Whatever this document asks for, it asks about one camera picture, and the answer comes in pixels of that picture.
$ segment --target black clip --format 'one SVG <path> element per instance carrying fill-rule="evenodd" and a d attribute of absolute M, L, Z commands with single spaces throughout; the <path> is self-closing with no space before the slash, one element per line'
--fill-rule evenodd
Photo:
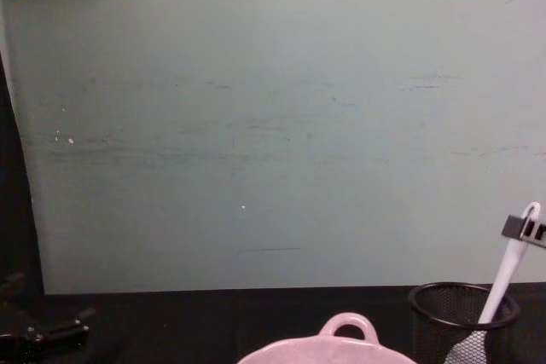
<path fill-rule="evenodd" d="M 87 309 L 72 321 L 53 328 L 39 329 L 30 326 L 22 336 L 0 336 L 0 361 L 37 363 L 81 349 L 89 337 L 89 328 L 82 320 L 94 312 L 93 309 Z"/>
<path fill-rule="evenodd" d="M 502 236 L 546 249 L 546 224 L 533 221 L 529 217 L 510 215 L 504 223 Z"/>

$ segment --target wall stain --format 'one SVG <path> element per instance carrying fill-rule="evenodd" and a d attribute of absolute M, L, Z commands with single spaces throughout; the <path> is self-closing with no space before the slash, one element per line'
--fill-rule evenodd
<path fill-rule="evenodd" d="M 420 75 L 420 76 L 413 76 L 413 77 L 410 77 L 409 79 L 412 79 L 412 80 L 442 80 L 442 79 L 446 79 L 446 80 L 450 80 L 450 79 L 459 79 L 460 77 L 459 76 L 454 76 L 454 75 L 451 75 L 451 74 L 443 74 L 440 72 L 440 70 L 436 70 L 430 74 L 423 74 L 423 75 Z"/>
<path fill-rule="evenodd" d="M 502 152 L 502 151 L 515 151 L 517 149 L 527 149 L 527 145 L 515 145 L 515 146 L 512 146 L 512 147 L 500 147 L 500 148 L 498 148 L 498 151 L 499 152 Z"/>
<path fill-rule="evenodd" d="M 39 151 L 45 164 L 73 168 L 75 164 L 91 166 L 122 166 L 131 170 L 189 169 L 210 163 L 230 166 L 235 174 L 250 164 L 280 160 L 272 153 L 223 153 L 187 150 L 181 147 L 136 147 L 123 140 L 108 141 L 88 138 L 95 142 L 80 145 L 59 144 L 49 139 L 41 142 L 24 141 Z"/>
<path fill-rule="evenodd" d="M 237 253 L 260 253 L 265 251 L 301 251 L 301 247 L 266 247 L 263 249 L 240 249 Z"/>
<path fill-rule="evenodd" d="M 372 158 L 373 164 L 388 164 L 389 162 L 390 161 L 386 158 L 381 158 L 381 157 Z"/>
<path fill-rule="evenodd" d="M 281 127 L 281 126 L 272 126 L 272 125 L 251 125 L 250 127 L 248 127 L 248 130 L 285 132 L 285 131 L 288 131 L 289 128 Z"/>
<path fill-rule="evenodd" d="M 188 74 L 180 74 L 174 77 L 174 82 L 178 85 L 184 85 L 191 82 L 191 76 Z"/>
<path fill-rule="evenodd" d="M 187 125 L 178 130 L 179 135 L 205 134 L 218 128 L 218 121 L 203 121 L 201 123 Z"/>
<path fill-rule="evenodd" d="M 313 88 L 315 90 L 327 90 L 327 89 L 342 89 L 345 88 L 343 84 L 335 84 L 330 83 L 329 81 L 314 81 L 309 78 L 300 78 L 296 79 L 293 82 L 290 83 L 291 86 L 297 87 L 299 89 L 310 89 Z"/>

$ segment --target black object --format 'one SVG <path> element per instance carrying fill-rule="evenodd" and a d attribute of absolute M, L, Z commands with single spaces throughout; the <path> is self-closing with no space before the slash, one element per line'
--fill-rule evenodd
<path fill-rule="evenodd" d="M 87 343 L 89 328 L 82 324 L 82 315 L 50 329 L 29 326 L 21 335 L 0 336 L 0 361 L 17 364 L 39 363 L 58 355 L 79 350 Z"/>
<path fill-rule="evenodd" d="M 504 296 L 493 321 L 478 324 L 489 290 L 466 283 L 432 283 L 409 294 L 414 310 L 414 358 L 419 364 L 443 364 L 451 349 L 473 332 L 485 332 L 485 356 L 473 364 L 513 364 L 512 325 L 520 317 L 520 307 Z M 479 342 L 474 334 L 464 345 L 475 353 Z"/>
<path fill-rule="evenodd" d="M 22 272 L 21 296 L 44 294 L 25 158 L 0 56 L 0 278 Z"/>
<path fill-rule="evenodd" d="M 25 284 L 25 275 L 12 274 L 0 284 L 0 362 L 39 363 L 79 350 L 87 343 L 89 328 L 83 321 L 95 311 L 86 309 L 71 321 L 56 326 L 41 326 L 24 310 L 3 298 L 16 297 Z"/>
<path fill-rule="evenodd" d="M 546 248 L 546 223 L 510 215 L 504 223 L 502 236 Z"/>

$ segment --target black desk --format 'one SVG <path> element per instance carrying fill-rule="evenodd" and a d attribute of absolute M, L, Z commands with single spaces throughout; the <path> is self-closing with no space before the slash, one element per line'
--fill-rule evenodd
<path fill-rule="evenodd" d="M 235 364 L 244 355 L 283 338 L 313 335 L 333 315 L 354 311 L 375 325 L 382 344 L 411 354 L 411 287 L 162 292 L 53 296 L 26 307 L 44 324 L 93 306 L 90 341 L 58 363 Z M 522 308 L 517 332 L 526 351 L 546 356 L 546 285 L 516 285 Z M 346 333 L 342 335 L 357 336 Z"/>

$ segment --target black mesh pen holder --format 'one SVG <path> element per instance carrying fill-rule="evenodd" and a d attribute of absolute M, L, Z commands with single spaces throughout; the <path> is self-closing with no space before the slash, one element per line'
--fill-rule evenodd
<path fill-rule="evenodd" d="M 432 283 L 409 294 L 418 364 L 514 364 L 512 325 L 520 307 L 504 296 L 492 323 L 478 324 L 489 289 Z"/>

